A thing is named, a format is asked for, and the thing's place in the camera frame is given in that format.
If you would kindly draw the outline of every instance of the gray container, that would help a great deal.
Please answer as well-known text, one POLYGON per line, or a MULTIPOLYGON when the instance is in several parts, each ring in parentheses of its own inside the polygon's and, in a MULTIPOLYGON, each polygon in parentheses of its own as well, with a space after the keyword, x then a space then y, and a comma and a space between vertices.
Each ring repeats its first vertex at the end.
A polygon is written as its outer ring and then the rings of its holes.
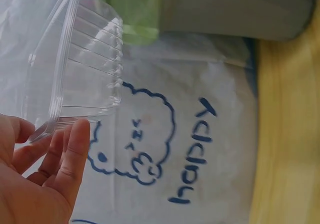
POLYGON ((289 40, 310 21, 316 0, 163 0, 162 31, 289 40))

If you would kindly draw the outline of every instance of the plastic container lid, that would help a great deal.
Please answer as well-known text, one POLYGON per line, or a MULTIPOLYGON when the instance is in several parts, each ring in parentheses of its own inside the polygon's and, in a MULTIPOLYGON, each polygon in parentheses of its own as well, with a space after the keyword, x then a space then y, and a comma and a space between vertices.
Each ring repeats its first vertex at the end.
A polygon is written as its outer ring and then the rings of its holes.
POLYGON ((22 116, 36 141, 121 100, 122 20, 100 0, 58 0, 29 58, 22 116))

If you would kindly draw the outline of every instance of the cartoon eye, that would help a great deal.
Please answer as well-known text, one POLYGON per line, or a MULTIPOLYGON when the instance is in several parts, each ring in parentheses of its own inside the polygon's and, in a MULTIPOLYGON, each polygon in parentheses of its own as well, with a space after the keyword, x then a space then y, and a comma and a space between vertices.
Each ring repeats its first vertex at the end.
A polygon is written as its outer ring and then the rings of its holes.
POLYGON ((108 159, 106 158, 105 154, 103 154, 102 152, 98 153, 98 160, 101 162, 107 162, 108 159))

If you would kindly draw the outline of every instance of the green object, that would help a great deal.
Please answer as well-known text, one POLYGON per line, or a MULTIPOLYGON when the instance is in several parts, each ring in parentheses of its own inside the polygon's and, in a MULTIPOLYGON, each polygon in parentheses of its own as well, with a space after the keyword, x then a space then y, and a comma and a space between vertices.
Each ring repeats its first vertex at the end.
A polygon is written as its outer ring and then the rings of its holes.
POLYGON ((123 41, 145 45, 158 38, 161 0, 104 0, 123 19, 123 41))

